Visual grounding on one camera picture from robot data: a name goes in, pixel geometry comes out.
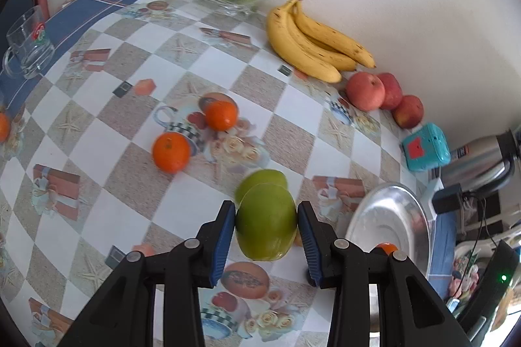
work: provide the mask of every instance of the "banana bunch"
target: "banana bunch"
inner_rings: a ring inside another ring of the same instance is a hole
[[[273,49],[301,72],[325,82],[340,82],[340,71],[355,70],[356,62],[375,67],[359,43],[302,12],[301,0],[274,8],[266,20]]]

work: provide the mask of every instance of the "metal plate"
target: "metal plate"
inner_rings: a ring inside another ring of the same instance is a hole
[[[382,184],[361,201],[347,228],[346,239],[364,252],[393,243],[407,253],[424,275],[429,264],[427,219],[416,196],[404,185]],[[376,285],[369,286],[371,331],[379,330]]]

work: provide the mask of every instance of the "glass mug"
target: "glass mug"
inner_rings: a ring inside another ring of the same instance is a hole
[[[35,6],[20,16],[7,31],[9,47],[4,53],[4,70],[9,77],[23,75],[29,80],[49,65],[54,46],[45,32],[44,22],[40,6]],[[11,59],[11,55],[18,59],[18,63]]]

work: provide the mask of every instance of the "metal screw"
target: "metal screw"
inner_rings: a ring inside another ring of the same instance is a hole
[[[397,261],[405,261],[407,259],[407,255],[401,250],[392,252],[392,257],[394,257]]]
[[[349,247],[349,241],[345,238],[337,238],[334,240],[334,246],[337,248],[348,248]]]
[[[186,248],[198,248],[199,244],[200,242],[197,238],[189,238],[184,242]]]
[[[127,255],[127,260],[128,261],[138,261],[139,259],[141,259],[141,253],[140,252],[130,252],[128,255]]]

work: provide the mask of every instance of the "green fruit in bowl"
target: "green fruit in bowl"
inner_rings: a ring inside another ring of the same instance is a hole
[[[244,195],[257,184],[275,184],[288,189],[286,176],[275,169],[261,169],[247,176],[235,190],[235,204],[241,205]]]
[[[243,197],[235,216],[239,247],[251,260],[277,260],[296,235],[295,202],[280,185],[257,184]]]

